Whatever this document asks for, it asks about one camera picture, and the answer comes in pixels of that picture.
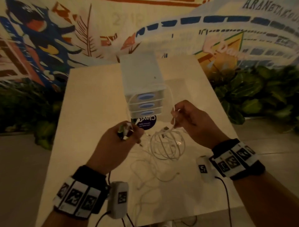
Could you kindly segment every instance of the person's left hand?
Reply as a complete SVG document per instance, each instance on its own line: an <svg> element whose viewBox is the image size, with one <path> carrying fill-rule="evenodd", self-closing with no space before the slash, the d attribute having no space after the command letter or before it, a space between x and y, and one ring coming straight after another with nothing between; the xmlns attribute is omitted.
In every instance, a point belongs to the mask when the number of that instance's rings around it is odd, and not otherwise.
<svg viewBox="0 0 299 227"><path fill-rule="evenodd" d="M127 140L118 137L119 127L126 123L127 121L121 122L104 133L86 164L89 168L106 175L118 167L126 159L132 147L140 142L144 130L134 124L132 124L134 132Z"/></svg>

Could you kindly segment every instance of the round sticker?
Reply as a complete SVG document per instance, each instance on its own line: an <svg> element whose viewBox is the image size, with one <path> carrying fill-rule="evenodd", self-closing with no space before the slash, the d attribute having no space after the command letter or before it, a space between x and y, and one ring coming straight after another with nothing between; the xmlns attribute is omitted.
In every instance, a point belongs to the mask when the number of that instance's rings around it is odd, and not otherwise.
<svg viewBox="0 0 299 227"><path fill-rule="evenodd" d="M131 119L132 123L136 123L138 118ZM137 126L140 128L143 128L144 130L148 130L152 128L157 121L156 115L154 116L148 116L148 117L141 117L139 118L139 122L137 123Z"/></svg>

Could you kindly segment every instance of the green plant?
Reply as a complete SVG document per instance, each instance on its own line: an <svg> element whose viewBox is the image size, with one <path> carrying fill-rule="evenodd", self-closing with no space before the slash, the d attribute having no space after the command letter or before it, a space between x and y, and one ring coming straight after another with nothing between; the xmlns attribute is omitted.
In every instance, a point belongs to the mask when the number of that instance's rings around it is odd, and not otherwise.
<svg viewBox="0 0 299 227"><path fill-rule="evenodd" d="M299 71L295 66L239 70L211 84L233 124L243 124L245 116L263 115L299 131Z"/></svg>
<svg viewBox="0 0 299 227"><path fill-rule="evenodd" d="M35 143L51 150L64 89L49 91L35 82L0 84L0 133L33 132Z"/></svg>

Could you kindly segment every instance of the mural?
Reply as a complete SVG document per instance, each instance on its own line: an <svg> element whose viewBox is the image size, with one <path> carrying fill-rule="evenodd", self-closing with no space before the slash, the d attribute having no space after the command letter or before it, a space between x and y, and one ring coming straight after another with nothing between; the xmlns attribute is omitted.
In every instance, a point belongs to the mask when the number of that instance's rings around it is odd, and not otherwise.
<svg viewBox="0 0 299 227"><path fill-rule="evenodd" d="M51 7L36 0L5 1L0 79L29 77L58 89L71 68L119 62L120 55L147 51L158 58L195 55L208 77L237 67L299 63L299 2L293 0L103 0L72 10L66 7L70 1L62 1ZM112 9L122 2L148 11L167 7L173 16L136 13L120 22ZM104 18L101 6L110 9ZM112 24L109 31L105 23Z"/></svg>

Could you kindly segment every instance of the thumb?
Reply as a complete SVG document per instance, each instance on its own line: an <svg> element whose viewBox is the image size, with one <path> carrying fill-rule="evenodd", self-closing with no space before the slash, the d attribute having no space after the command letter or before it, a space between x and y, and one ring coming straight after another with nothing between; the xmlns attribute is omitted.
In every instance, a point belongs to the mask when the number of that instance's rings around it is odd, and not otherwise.
<svg viewBox="0 0 299 227"><path fill-rule="evenodd" d="M140 138L143 134L144 130L142 128L136 127L133 134L124 142L126 149L130 151L136 143L140 142Z"/></svg>
<svg viewBox="0 0 299 227"><path fill-rule="evenodd" d="M178 111L171 112L173 118L176 122L180 123L180 125L187 131L188 134L191 134L194 130L194 126Z"/></svg>

